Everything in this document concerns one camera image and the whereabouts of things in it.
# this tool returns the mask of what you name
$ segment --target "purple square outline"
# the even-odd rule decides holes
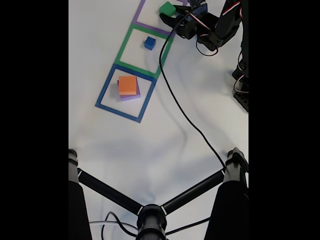
[[[188,3],[188,0],[177,0],[177,1],[182,2],[182,3],[183,3],[183,4],[182,4],[183,6],[186,6],[187,3]],[[170,34],[169,31],[164,31],[164,30],[159,29],[159,28],[157,28],[157,27],[149,26],[149,25],[147,25],[147,24],[138,22],[138,17],[139,17],[139,15],[140,15],[140,13],[141,13],[142,7],[144,6],[145,2],[146,2],[146,0],[141,0],[141,2],[140,2],[140,4],[139,4],[139,7],[138,7],[138,9],[137,9],[137,11],[136,11],[136,13],[135,13],[135,15],[134,15],[133,20],[132,20],[132,24],[135,24],[135,25],[138,25],[138,26],[140,26],[140,27],[143,27],[143,28],[146,28],[146,29],[149,29],[149,30],[158,32],[158,33],[163,34],[163,35],[166,35],[166,36],[169,36],[169,34]]]

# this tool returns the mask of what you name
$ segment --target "green square outline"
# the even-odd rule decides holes
[[[120,47],[120,50],[119,50],[119,52],[118,52],[118,54],[117,54],[117,56],[115,58],[114,63],[117,64],[117,65],[120,65],[122,67],[134,70],[134,71],[136,71],[138,73],[141,73],[141,74],[144,74],[144,75],[147,75],[147,76],[150,76],[152,78],[157,79],[159,77],[160,73],[161,73],[160,66],[158,67],[156,73],[153,73],[153,72],[144,70],[142,68],[139,68],[137,66],[133,66],[133,65],[130,65],[128,63],[120,61],[120,58],[121,58],[121,56],[122,56],[122,54],[123,54],[123,52],[124,52],[124,50],[126,48],[126,45],[127,45],[128,41],[129,41],[129,38],[131,36],[131,33],[132,33],[133,29],[137,29],[137,30],[145,32],[147,34],[151,34],[151,35],[155,35],[157,37],[163,38],[163,39],[167,39],[167,36],[164,35],[164,34],[161,34],[159,32],[144,28],[142,26],[138,26],[136,24],[131,24],[130,27],[129,27],[128,32],[125,35],[125,38],[124,38],[123,43],[122,43],[122,45]],[[167,43],[167,45],[166,45],[166,47],[165,47],[165,49],[163,51],[163,55],[162,55],[162,59],[161,59],[162,65],[165,64],[165,61],[167,59],[167,56],[168,56],[168,53],[169,53],[169,50],[171,48],[171,45],[172,45],[173,41],[174,41],[174,38],[170,37],[170,39],[168,40],[168,43]]]

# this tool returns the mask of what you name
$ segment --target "orange cube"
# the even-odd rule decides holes
[[[137,77],[119,76],[118,87],[120,96],[137,95]]]

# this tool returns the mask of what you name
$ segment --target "black metal bar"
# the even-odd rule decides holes
[[[78,176],[80,183],[86,185],[88,188],[91,188],[92,190],[96,191],[97,193],[101,194],[102,196],[106,197],[112,202],[118,204],[124,209],[127,209],[129,212],[138,215],[138,212],[142,207],[141,204],[137,203],[136,201],[132,200],[131,198],[127,197],[121,192],[113,189],[112,187],[108,186],[102,181],[96,179],[95,177],[91,176],[90,174],[86,173],[80,168],[78,168],[78,174],[80,174]]]
[[[199,182],[185,192],[171,199],[162,205],[167,215],[181,208],[183,205],[191,202],[193,199],[199,197],[213,187],[222,183],[224,180],[223,169],[217,171],[215,174],[209,176],[205,180]]]

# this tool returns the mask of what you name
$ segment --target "stacked blocks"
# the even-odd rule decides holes
[[[156,40],[154,38],[148,36],[144,42],[144,47],[146,49],[152,50],[152,49],[154,49],[155,45],[156,45]]]
[[[167,1],[159,8],[159,13],[172,17],[176,13],[176,8]]]
[[[120,76],[118,90],[122,101],[140,98],[140,90],[136,76]]]

